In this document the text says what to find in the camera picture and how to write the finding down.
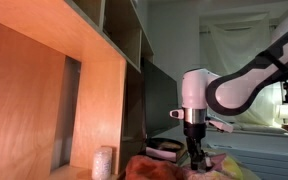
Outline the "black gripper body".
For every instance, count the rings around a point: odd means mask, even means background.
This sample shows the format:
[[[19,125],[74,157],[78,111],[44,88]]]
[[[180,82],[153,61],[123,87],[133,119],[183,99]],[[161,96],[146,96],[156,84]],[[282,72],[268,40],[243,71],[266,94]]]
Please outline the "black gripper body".
[[[184,135],[186,136],[188,152],[190,155],[203,157],[201,140],[206,136],[206,124],[191,124],[185,122]]]

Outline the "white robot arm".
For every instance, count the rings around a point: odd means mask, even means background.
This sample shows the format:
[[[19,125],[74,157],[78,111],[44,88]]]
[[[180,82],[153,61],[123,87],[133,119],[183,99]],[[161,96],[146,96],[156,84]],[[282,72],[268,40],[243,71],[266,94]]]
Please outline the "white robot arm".
[[[240,70],[219,76],[205,68],[185,72],[182,78],[182,107],[170,116],[183,122],[183,132],[190,157],[190,168],[200,172],[214,168],[211,158],[201,148],[209,124],[232,132],[233,127],[207,116],[212,109],[218,114],[235,116],[245,112],[266,86],[288,80],[288,17],[273,33],[267,49],[257,54]]]

